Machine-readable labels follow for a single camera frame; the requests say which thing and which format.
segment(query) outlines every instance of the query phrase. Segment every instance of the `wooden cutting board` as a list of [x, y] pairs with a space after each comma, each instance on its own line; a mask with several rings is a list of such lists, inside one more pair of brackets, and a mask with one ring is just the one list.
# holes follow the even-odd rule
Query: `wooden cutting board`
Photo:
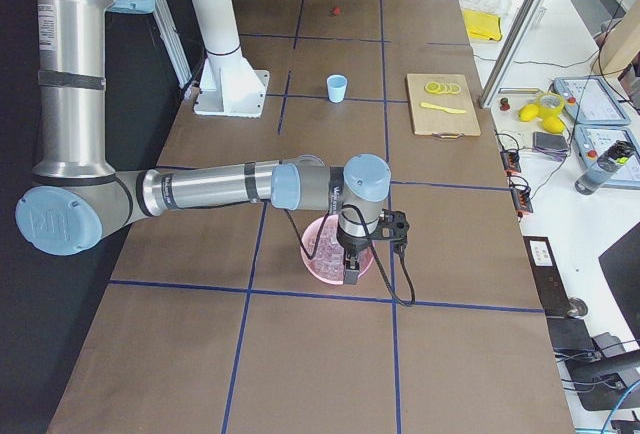
[[[424, 88], [429, 82], [456, 83], [461, 88], [460, 93], [431, 94]], [[480, 135], [478, 118], [463, 74], [407, 74], [407, 88], [414, 134], [441, 138]], [[464, 109], [466, 112], [449, 114], [420, 107], [421, 102]]]

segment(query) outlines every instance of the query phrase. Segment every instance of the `sticker label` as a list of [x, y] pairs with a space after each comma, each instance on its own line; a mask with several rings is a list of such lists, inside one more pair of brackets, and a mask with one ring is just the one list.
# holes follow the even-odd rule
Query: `sticker label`
[[551, 255], [549, 254], [549, 248], [547, 243], [543, 241], [529, 241], [531, 246], [531, 254], [533, 255], [533, 262], [536, 266], [553, 266]]
[[41, 51], [55, 51], [56, 11], [53, 4], [38, 4], [38, 44]]

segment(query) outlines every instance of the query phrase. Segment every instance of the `yellow cloth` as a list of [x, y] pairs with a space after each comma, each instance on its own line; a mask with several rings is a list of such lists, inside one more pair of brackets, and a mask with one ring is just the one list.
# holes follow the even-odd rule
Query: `yellow cloth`
[[502, 39], [500, 18], [486, 12], [463, 9], [462, 17], [469, 37], [485, 41], [499, 41]]

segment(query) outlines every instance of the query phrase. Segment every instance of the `metal base plate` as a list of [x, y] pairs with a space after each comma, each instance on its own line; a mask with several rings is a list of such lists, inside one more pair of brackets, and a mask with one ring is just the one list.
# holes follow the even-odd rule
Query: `metal base plate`
[[[269, 71], [254, 70], [265, 87], [269, 85]], [[194, 105], [194, 112], [203, 116], [260, 117], [264, 108], [265, 95], [253, 94], [236, 103], [232, 109], [224, 109], [221, 90], [202, 91]]]

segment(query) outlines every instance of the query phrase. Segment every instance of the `water bottle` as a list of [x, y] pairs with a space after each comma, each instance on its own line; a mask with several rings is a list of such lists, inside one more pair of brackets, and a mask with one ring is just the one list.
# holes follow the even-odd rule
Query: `water bottle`
[[576, 191], [590, 196], [618, 172], [635, 153], [633, 145], [627, 141], [616, 141], [591, 164], [575, 183]]

